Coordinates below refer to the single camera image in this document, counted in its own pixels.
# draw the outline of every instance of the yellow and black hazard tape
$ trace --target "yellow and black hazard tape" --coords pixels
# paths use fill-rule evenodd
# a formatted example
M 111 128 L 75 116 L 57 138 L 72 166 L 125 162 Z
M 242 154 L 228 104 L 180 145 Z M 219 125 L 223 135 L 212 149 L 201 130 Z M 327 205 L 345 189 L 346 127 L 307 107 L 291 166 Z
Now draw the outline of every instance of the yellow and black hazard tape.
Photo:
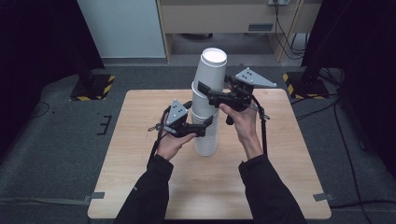
M 72 97 L 72 98 L 70 98 L 70 100 L 72 100 L 72 101 L 103 100 L 103 99 L 105 99 L 107 97 L 108 92 L 110 91 L 111 86 L 113 85 L 114 78 L 116 78 L 116 76 L 110 76 L 108 78 L 108 82 L 106 84 L 106 87 L 103 90 L 103 93 L 101 95 L 96 95 L 96 96 L 80 95 L 80 96 Z
M 288 88 L 289 95 L 292 99 L 326 99 L 328 95 L 318 95 L 318 94 L 300 94 L 296 93 L 293 85 L 290 82 L 288 74 L 283 74 L 283 80 L 286 83 L 286 87 Z

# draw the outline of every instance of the white wall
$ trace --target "white wall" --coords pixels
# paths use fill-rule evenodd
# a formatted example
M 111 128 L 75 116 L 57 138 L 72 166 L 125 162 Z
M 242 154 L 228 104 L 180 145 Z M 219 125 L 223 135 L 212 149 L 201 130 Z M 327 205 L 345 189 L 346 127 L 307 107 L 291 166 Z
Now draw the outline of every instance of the white wall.
M 78 0 L 102 58 L 165 58 L 155 0 Z

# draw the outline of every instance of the power strip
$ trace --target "power strip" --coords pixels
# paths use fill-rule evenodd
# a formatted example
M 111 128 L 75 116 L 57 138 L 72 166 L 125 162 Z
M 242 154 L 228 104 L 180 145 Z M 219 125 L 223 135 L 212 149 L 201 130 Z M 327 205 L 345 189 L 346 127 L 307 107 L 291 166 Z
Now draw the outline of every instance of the power strip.
M 290 0 L 268 0 L 269 6 L 274 6 L 275 4 L 279 6 L 287 6 L 290 4 Z

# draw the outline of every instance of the left hand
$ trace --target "left hand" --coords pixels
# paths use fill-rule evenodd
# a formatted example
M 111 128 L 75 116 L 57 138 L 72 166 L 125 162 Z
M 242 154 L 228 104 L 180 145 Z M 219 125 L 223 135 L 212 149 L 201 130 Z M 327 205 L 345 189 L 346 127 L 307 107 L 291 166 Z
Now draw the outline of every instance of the left hand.
M 189 133 L 184 137 L 176 138 L 163 129 L 161 136 L 164 136 L 165 134 L 166 136 L 161 139 L 160 145 L 157 148 L 157 154 L 168 161 L 175 157 L 184 144 L 190 142 L 190 140 L 196 136 L 196 133 Z

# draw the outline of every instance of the right hand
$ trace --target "right hand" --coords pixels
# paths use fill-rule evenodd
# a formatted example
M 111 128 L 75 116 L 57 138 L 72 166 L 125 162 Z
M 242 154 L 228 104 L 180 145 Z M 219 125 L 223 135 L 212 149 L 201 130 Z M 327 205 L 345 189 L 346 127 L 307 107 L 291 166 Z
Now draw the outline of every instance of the right hand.
M 225 104 L 220 104 L 219 108 L 233 118 L 238 139 L 247 153 L 247 159 L 262 155 L 262 147 L 256 133 L 257 111 L 248 107 L 242 112 L 237 112 Z

